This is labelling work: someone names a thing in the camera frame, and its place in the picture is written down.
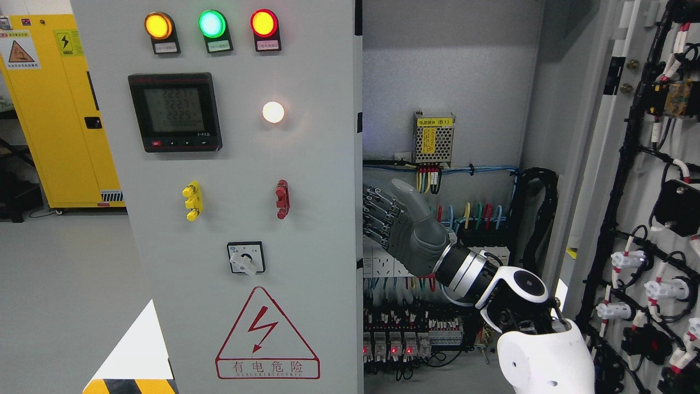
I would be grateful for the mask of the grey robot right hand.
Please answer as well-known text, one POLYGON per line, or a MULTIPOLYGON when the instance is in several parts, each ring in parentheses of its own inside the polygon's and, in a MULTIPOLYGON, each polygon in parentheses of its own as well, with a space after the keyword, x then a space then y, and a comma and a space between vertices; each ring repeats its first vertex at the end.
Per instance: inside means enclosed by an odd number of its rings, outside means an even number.
POLYGON ((393 195, 367 184, 363 188, 363 234, 382 245, 410 274, 435 272, 450 242, 420 192, 399 179, 392 180, 393 195))

